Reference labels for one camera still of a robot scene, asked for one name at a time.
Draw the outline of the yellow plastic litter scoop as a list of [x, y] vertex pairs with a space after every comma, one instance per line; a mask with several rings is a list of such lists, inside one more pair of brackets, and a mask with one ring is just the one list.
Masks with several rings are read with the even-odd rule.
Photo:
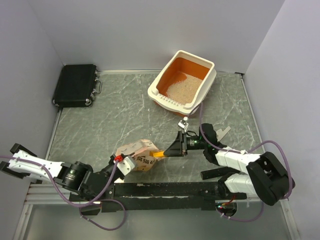
[[153, 158], [164, 158], [164, 151], [150, 151], [149, 155]]

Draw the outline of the pink cat litter bag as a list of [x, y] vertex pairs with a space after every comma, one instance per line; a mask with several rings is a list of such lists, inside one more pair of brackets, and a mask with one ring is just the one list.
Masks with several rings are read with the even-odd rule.
[[160, 159], [158, 157], [152, 156], [151, 153], [157, 153], [159, 151], [159, 148], [156, 147], [151, 140], [140, 139], [135, 142], [120, 146], [116, 150], [115, 155], [118, 156], [120, 154], [133, 154], [132, 157], [136, 162], [135, 170], [146, 172], [149, 171]]

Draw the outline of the metal bag clip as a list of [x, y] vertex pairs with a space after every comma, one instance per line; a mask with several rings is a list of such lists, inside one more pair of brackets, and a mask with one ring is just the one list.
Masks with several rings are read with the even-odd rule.
[[220, 141], [227, 135], [227, 133], [228, 133], [230, 130], [231, 130], [231, 127], [230, 127], [230, 126], [226, 127], [225, 129], [222, 129], [222, 128], [218, 129], [218, 130], [216, 131], [217, 140], [220, 142]]

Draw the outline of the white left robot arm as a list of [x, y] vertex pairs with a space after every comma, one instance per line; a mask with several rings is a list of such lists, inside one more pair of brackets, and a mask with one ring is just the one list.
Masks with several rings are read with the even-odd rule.
[[135, 168], [130, 155], [112, 155], [108, 165], [94, 172], [89, 164], [82, 162], [57, 162], [38, 158], [20, 144], [14, 144], [9, 161], [0, 163], [0, 171], [13, 177], [48, 181], [62, 186], [85, 201], [93, 201], [103, 196], [110, 184], [123, 179]]

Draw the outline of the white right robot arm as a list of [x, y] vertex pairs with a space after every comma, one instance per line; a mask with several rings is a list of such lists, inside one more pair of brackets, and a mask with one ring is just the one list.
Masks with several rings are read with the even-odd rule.
[[176, 139], [163, 155], [183, 157], [193, 150], [201, 150], [205, 159], [218, 167], [202, 172], [201, 178], [218, 178], [218, 193], [223, 199], [230, 199], [238, 193], [256, 195], [263, 203], [273, 206], [296, 186], [272, 152], [240, 153], [218, 141], [212, 124], [201, 124], [198, 134], [178, 131]]

